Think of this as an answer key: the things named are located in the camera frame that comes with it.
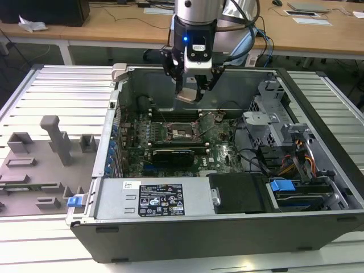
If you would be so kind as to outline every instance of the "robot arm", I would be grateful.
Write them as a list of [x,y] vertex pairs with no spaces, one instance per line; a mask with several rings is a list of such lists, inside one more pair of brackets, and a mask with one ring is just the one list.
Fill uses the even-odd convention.
[[[250,32],[253,34],[252,26],[259,15],[259,1],[257,1],[256,18],[249,21],[248,17],[251,18],[255,1],[240,0],[239,3],[235,0],[175,1],[174,45],[172,51],[162,49],[160,53],[166,75],[171,76],[176,82],[175,93],[179,100],[199,102],[206,90],[213,89],[225,70],[225,66],[214,66],[212,62],[215,34],[218,31],[236,31],[247,27],[251,28]],[[236,10],[241,18],[235,17]],[[217,23],[220,17],[239,25],[219,28]],[[236,58],[229,57],[226,61],[234,59]],[[183,87],[184,72],[195,75],[197,90]]]

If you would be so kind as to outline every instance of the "warning label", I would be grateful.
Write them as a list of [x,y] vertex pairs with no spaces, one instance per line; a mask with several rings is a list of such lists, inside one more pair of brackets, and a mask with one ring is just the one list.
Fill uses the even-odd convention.
[[140,185],[138,214],[141,217],[184,215],[182,185]]

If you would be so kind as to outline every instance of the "desk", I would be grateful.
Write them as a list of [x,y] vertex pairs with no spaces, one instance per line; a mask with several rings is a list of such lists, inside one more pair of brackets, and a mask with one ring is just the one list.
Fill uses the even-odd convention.
[[[315,3],[317,1],[305,0],[305,2]],[[333,10],[327,15],[332,26],[313,26],[297,24],[291,16],[282,17],[269,10],[274,6],[277,12],[284,14],[284,10],[291,9],[287,6],[287,2],[288,0],[283,0],[283,7],[276,7],[271,0],[261,0],[261,15],[266,22],[266,31],[275,43],[273,55],[364,59],[364,35],[361,35],[364,19],[346,16],[338,10]],[[320,1],[320,3],[329,9],[341,6],[347,11],[364,10],[364,5],[360,3],[333,1]],[[167,44],[168,29],[151,27],[135,19],[114,22],[113,17],[103,8],[91,7],[90,9],[89,19],[83,27],[48,26],[49,30],[34,33],[29,33],[16,24],[0,23],[0,28],[16,43],[59,46],[66,65],[74,64],[69,46],[159,49]],[[171,15],[145,14],[144,9],[136,6],[106,7],[106,9],[116,19],[139,18],[162,28],[168,28],[171,22]],[[257,21],[257,26],[263,28],[260,19]],[[7,40],[0,36],[0,42],[7,42]],[[263,38],[257,38],[247,59],[247,66],[255,66],[255,61],[263,48]]]
[[[261,1],[260,14],[266,23],[267,35],[274,40],[275,44],[273,55],[364,60],[364,35],[362,35],[364,19],[346,16],[338,10],[333,10],[326,14],[327,21],[332,26],[298,24],[292,16],[280,16],[275,11],[286,15],[284,10],[292,10],[287,2],[302,2],[302,0],[282,0],[282,2],[283,6],[277,7],[271,1]],[[304,2],[317,3],[318,1],[305,0]],[[343,7],[348,12],[364,10],[364,4],[360,3],[320,1],[320,4],[328,9]],[[263,28],[261,19],[258,19],[257,27]],[[257,38],[246,66],[255,66],[255,60],[262,53],[263,48],[263,38]]]
[[[59,46],[65,65],[73,65],[69,46],[152,48],[167,44],[171,15],[145,14],[137,6],[105,7],[116,19],[139,18],[114,21],[107,11],[98,5],[90,8],[88,20],[82,27],[47,26],[48,30],[27,32],[17,24],[0,23],[0,28],[15,43],[55,44]],[[0,42],[8,42],[0,36]]]

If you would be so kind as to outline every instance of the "laptop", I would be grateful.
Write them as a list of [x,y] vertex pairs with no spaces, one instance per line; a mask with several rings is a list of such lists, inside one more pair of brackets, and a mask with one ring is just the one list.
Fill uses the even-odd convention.
[[294,10],[298,11],[312,11],[316,13],[328,13],[326,7],[319,5],[319,4],[311,4],[311,3],[288,3],[288,5],[293,8]]

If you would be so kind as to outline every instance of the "slotted aluminum platform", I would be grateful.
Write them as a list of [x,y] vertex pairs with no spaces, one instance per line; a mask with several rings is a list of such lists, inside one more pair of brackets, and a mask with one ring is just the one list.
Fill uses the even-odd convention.
[[[363,171],[362,114],[326,77],[314,72],[290,72],[356,164]],[[12,132],[28,131],[33,139],[49,139],[39,126],[43,115],[58,115],[70,138],[100,135],[113,88],[111,67],[48,65],[31,71],[0,111],[0,159]],[[293,111],[301,122],[297,107]],[[274,253],[140,263],[98,264],[75,238],[65,215],[0,218],[0,272],[364,272],[364,232],[345,234],[319,251]]]
[[[364,173],[364,115],[328,79],[315,72],[289,72],[345,151]],[[298,120],[305,119],[290,104]]]
[[49,139],[39,126],[44,115],[58,115],[60,130],[70,139],[81,134],[100,138],[114,89],[111,82],[111,67],[45,65],[31,70],[0,111],[0,164],[9,153],[7,141],[13,132]]

